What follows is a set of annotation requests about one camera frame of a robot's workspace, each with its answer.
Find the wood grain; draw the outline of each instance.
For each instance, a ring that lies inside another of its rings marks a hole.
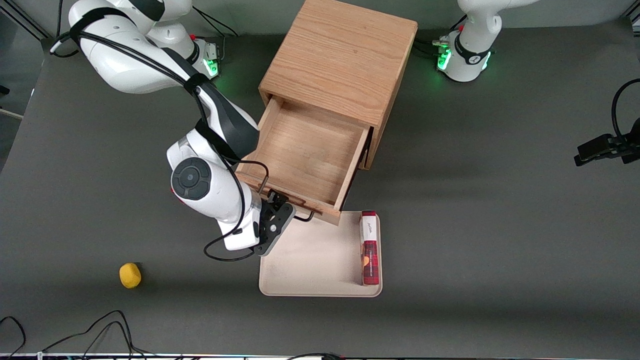
[[[307,0],[260,83],[272,95],[321,108],[381,135],[417,23],[334,0]],[[379,139],[372,139],[375,147]],[[372,155],[369,151],[367,164]]]
[[[369,127],[274,96],[259,129],[258,147],[246,159],[269,167],[264,193],[273,188],[289,196],[293,204],[337,224]],[[240,164],[236,174],[257,189],[262,171],[255,165]]]

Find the yellow ball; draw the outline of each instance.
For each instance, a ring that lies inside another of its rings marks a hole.
[[[120,282],[127,289],[133,289],[142,281],[140,269],[134,263],[126,263],[120,267]]]

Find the beige tray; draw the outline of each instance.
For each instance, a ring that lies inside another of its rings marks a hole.
[[[343,211],[338,226],[318,219],[310,222],[292,220],[269,255],[260,259],[260,291],[268,296],[378,296],[382,291],[380,219],[380,283],[363,286],[360,260],[361,213]]]

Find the gray tabletop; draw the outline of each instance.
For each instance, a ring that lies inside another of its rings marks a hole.
[[[572,159],[612,131],[614,92],[640,76],[631,36],[624,21],[508,29],[469,84],[412,55],[345,205],[380,214],[375,299],[266,297],[258,258],[207,259],[216,222],[173,197],[164,154],[195,125],[193,100],[123,94],[82,56],[46,56],[0,176],[0,315],[23,322],[28,351],[122,309],[155,352],[637,358],[640,162]],[[227,41],[216,85],[256,119],[281,40]],[[621,100],[626,131],[639,96]],[[136,290],[118,280],[130,261]],[[0,329],[0,352],[18,342]],[[97,349],[124,350],[115,332]]]

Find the open drawer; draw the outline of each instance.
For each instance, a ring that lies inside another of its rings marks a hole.
[[[262,195],[274,189],[297,210],[337,225],[370,127],[272,96],[259,128],[258,147],[245,160],[269,167]],[[241,163],[236,174],[258,190],[264,169]]]

